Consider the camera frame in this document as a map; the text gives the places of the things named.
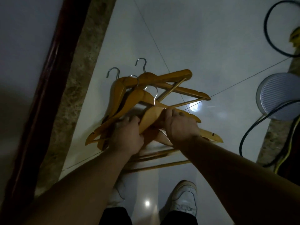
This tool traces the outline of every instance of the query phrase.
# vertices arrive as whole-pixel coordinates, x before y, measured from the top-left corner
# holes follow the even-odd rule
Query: hand
[[[133,116],[131,120],[125,117],[114,130],[109,148],[129,156],[137,154],[144,144],[144,137],[139,134],[139,121],[137,116]]]
[[[174,147],[183,149],[194,136],[200,136],[197,122],[176,110],[167,109],[165,130]]]

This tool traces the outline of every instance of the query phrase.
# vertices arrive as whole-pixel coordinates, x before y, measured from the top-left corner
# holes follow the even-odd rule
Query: forearm
[[[98,224],[129,158],[121,150],[107,149],[37,199],[24,224]]]
[[[299,223],[297,185],[201,137],[193,138],[182,152],[236,224]]]

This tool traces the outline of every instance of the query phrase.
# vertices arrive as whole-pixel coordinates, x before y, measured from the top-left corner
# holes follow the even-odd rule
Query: person's left hand
[[[125,117],[114,130],[109,148],[129,156],[137,154],[144,144],[144,137],[139,134],[139,121],[137,116],[133,116],[131,120]]]

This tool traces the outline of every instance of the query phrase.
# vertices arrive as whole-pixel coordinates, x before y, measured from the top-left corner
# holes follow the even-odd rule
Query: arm
[[[111,190],[129,158],[143,145],[139,118],[125,118],[107,150],[76,169],[24,212],[21,224],[98,224]]]
[[[201,138],[197,123],[176,111],[167,110],[165,129],[236,224],[300,224],[299,186]]]

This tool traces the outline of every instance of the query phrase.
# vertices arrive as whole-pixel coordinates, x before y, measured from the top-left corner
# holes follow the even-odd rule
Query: sneaker
[[[125,184],[118,180],[112,190],[106,208],[124,207],[125,204]]]
[[[197,196],[197,188],[193,182],[179,182],[172,194],[172,203],[170,211],[180,211],[196,216],[197,206],[195,197]]]

